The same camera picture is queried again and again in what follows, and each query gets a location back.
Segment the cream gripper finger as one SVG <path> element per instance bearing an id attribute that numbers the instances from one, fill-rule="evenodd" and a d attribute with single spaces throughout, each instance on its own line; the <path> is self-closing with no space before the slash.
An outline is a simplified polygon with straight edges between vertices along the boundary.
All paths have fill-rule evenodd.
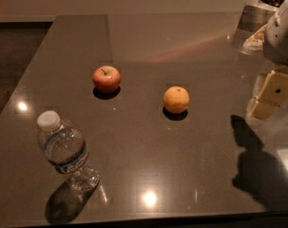
<path id="1" fill-rule="evenodd" d="M 252 99 L 249 102 L 249 114 L 256 119 L 266 120 L 271 117 L 277 109 L 278 105 L 268 104 L 257 99 Z"/>
<path id="2" fill-rule="evenodd" d="M 253 85 L 253 88 L 252 88 L 252 97 L 249 100 L 247 108 L 246 108 L 247 112 L 252 111 L 256 100 L 259 98 L 259 94 L 260 94 L 260 92 L 263 88 L 263 85 L 265 83 L 265 79 L 266 79 L 266 75 L 264 73 L 261 73 L 258 75 L 258 77 L 257 77 L 257 79 Z"/>

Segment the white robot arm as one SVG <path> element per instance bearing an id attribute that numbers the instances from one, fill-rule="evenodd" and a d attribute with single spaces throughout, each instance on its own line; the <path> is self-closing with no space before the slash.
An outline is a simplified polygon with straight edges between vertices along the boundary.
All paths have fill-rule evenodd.
<path id="1" fill-rule="evenodd" d="M 264 121 L 288 99 L 288 0 L 284 0 L 243 47 L 262 50 L 264 57 L 274 64 L 269 72 L 257 78 L 247 107 L 252 118 Z"/>

